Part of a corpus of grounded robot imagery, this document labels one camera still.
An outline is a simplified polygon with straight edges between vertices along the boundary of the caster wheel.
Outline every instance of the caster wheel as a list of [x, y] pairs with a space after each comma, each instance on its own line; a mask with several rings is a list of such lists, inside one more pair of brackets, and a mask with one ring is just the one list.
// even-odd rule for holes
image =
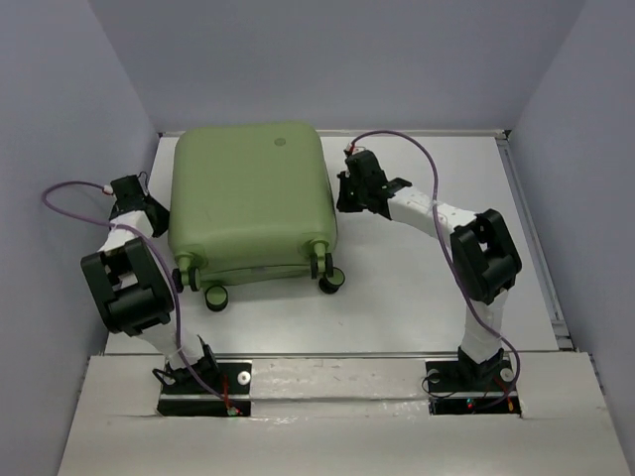
[[325, 295], [334, 295], [346, 281], [346, 276], [340, 268], [333, 268], [333, 276], [323, 276], [317, 285]]
[[223, 286], [212, 286], [205, 291], [205, 305], [213, 312], [221, 312], [229, 303], [229, 294]]
[[311, 255], [311, 279], [316, 280], [318, 278], [318, 257]]
[[175, 282], [175, 286], [177, 287], [177, 293], [182, 293], [184, 286], [183, 286], [183, 280], [181, 279], [181, 271], [179, 270], [179, 268], [174, 268], [172, 270], [172, 281]]
[[325, 257], [325, 264], [326, 264], [326, 276], [328, 278], [332, 278], [334, 273], [333, 255], [331, 255], [330, 253], [326, 253], [326, 256], [324, 257]]
[[190, 278], [190, 289], [194, 292], [200, 291], [200, 270], [196, 267], [188, 269]]

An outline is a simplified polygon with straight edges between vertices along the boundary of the suitcase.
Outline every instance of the suitcase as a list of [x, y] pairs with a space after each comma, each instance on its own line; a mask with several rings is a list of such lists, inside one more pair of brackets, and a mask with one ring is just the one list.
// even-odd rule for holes
[[344, 283], [332, 251], [333, 198], [315, 129], [299, 122], [202, 127], [177, 142], [169, 244], [180, 290], [204, 290], [211, 310], [225, 286], [311, 276]]

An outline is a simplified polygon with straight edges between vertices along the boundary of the large green object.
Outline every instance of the large green object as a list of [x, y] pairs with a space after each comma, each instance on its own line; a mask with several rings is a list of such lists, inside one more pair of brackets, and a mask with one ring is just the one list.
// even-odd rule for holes
[[169, 242], [184, 285], [322, 276], [337, 227], [321, 141], [286, 122], [203, 127], [177, 143]]

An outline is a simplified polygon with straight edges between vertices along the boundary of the white table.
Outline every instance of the white table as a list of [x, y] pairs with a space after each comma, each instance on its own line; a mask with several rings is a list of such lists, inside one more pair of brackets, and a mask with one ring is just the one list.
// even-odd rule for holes
[[[352, 137], [322, 136], [333, 192]], [[169, 207], [174, 148], [161, 139], [149, 190]], [[440, 199], [461, 208], [499, 210], [523, 260], [507, 301], [503, 333], [519, 350], [558, 350], [545, 299], [523, 234], [496, 142], [491, 137], [421, 137], [436, 160]], [[425, 157], [394, 137], [365, 139], [389, 179], [402, 177], [420, 189], [432, 187]], [[455, 352], [463, 334], [464, 303], [439, 244], [405, 225], [370, 212], [337, 214], [335, 264], [346, 284], [324, 296], [316, 282], [291, 279], [229, 288], [230, 304], [211, 313], [202, 293], [182, 294], [184, 322], [220, 354], [283, 355]], [[171, 257], [167, 237], [159, 247]], [[154, 353], [139, 339], [111, 335], [107, 354]]]
[[628, 476], [585, 354], [522, 355], [524, 416], [430, 416], [422, 359], [259, 359], [252, 417], [162, 417], [155, 355], [91, 359], [60, 476]]

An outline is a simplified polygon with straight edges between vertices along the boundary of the wall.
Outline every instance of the wall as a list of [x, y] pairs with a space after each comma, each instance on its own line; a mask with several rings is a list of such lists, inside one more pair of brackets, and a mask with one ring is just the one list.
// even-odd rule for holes
[[[40, 191], [149, 164], [157, 136], [84, 0], [0, 15], [0, 474], [57, 474], [87, 356], [104, 329], [79, 259], [105, 233], [53, 216]], [[74, 191], [59, 204], [105, 216]]]
[[635, 3], [588, 0], [511, 145], [574, 342], [635, 469]]
[[511, 128], [582, 0], [90, 0], [158, 130]]

